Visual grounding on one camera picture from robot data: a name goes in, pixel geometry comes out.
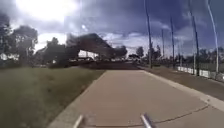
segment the sky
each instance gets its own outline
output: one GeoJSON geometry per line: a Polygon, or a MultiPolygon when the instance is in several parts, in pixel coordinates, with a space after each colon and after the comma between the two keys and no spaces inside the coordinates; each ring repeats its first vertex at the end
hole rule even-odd
{"type": "MultiPolygon", "coordinates": [[[[215,48],[211,18],[206,0],[192,0],[199,47],[215,48]]],[[[174,24],[175,54],[194,52],[194,36],[187,0],[147,0],[153,46],[162,48],[164,30],[165,56],[172,51],[170,17],[174,24]]],[[[211,9],[218,33],[218,45],[223,46],[223,0],[211,0],[211,9]]],[[[148,50],[148,32],[144,0],[0,0],[0,11],[9,15],[12,28],[29,25],[38,30],[36,50],[57,37],[61,44],[66,35],[97,33],[112,46],[126,45],[129,54],[138,46],[148,50]]]]}

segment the green lawn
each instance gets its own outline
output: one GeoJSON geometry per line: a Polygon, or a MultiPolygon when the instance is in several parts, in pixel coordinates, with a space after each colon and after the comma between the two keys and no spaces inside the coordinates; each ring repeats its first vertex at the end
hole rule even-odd
{"type": "Polygon", "coordinates": [[[103,72],[82,68],[0,70],[0,127],[45,128],[103,72]]]}

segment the sun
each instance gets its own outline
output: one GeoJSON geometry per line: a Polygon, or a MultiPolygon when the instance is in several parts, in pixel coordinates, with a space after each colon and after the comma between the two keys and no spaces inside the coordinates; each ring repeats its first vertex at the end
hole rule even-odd
{"type": "Polygon", "coordinates": [[[78,9],[75,0],[16,0],[20,11],[42,21],[60,21],[78,9]]]}

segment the light pole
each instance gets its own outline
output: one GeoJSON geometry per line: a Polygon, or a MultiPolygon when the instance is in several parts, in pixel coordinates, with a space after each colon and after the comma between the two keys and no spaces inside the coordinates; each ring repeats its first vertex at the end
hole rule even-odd
{"type": "Polygon", "coordinates": [[[214,32],[214,36],[215,36],[215,45],[216,45],[216,73],[219,72],[219,48],[218,48],[218,38],[217,38],[217,31],[216,31],[216,26],[215,26],[215,22],[214,22],[214,17],[211,11],[211,0],[206,0],[206,5],[208,7],[208,11],[209,11],[209,15],[211,17],[212,20],[212,27],[213,27],[213,32],[214,32]]]}
{"type": "Polygon", "coordinates": [[[162,43],[163,43],[163,59],[165,58],[165,52],[164,52],[164,31],[162,29],[162,43]]]}
{"type": "Polygon", "coordinates": [[[172,38],[172,48],[173,48],[173,69],[175,69],[175,55],[174,55],[174,36],[173,36],[173,19],[170,17],[170,25],[171,25],[171,38],[172,38]]]}
{"type": "Polygon", "coordinates": [[[144,0],[144,5],[145,5],[146,18],[147,18],[147,30],[148,30],[148,36],[149,36],[149,51],[148,51],[149,67],[152,68],[152,39],[151,39],[149,12],[148,12],[148,6],[147,6],[148,4],[146,0],[144,0]]]}
{"type": "Polygon", "coordinates": [[[199,76],[199,45],[198,45],[198,33],[197,33],[197,28],[196,28],[196,23],[195,23],[195,18],[192,12],[192,5],[191,5],[191,0],[188,0],[188,6],[190,10],[190,15],[191,15],[191,22],[192,22],[192,27],[193,27],[193,33],[194,33],[194,38],[195,38],[195,43],[196,43],[196,75],[199,76]]]}

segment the concrete path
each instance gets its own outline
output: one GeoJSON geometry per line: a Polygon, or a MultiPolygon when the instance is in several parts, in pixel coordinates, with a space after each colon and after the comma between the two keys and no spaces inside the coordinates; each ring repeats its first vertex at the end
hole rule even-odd
{"type": "Polygon", "coordinates": [[[147,113],[157,128],[223,128],[224,113],[142,71],[107,71],[62,112],[49,128],[136,126],[147,113]]]}

